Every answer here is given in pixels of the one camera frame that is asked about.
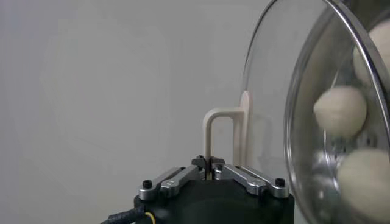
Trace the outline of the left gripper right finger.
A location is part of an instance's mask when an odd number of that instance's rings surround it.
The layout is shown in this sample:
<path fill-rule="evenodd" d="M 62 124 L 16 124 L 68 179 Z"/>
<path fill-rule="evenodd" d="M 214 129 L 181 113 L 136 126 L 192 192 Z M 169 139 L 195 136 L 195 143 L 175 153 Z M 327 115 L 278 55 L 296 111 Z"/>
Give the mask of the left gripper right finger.
<path fill-rule="evenodd" d="M 268 192 L 275 198 L 289 197 L 289 186 L 284 178 L 272 178 L 251 167 L 226 164 L 222 158 L 214 156 L 210 158 L 210 169 L 215 180 L 234 180 L 249 194 L 261 196 Z"/>

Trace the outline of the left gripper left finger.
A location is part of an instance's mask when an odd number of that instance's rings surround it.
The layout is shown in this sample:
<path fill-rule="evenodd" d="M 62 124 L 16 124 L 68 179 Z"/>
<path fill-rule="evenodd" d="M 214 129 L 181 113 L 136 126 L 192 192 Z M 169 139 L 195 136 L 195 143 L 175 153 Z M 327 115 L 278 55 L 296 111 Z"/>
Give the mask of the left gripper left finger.
<path fill-rule="evenodd" d="M 188 167 L 173 167 L 154 179 L 144 180 L 139 187 L 138 197 L 140 200 L 152 201 L 161 192 L 167 198 L 175 197 L 187 182 L 205 180 L 206 168 L 206 159 L 198 155 Z"/>

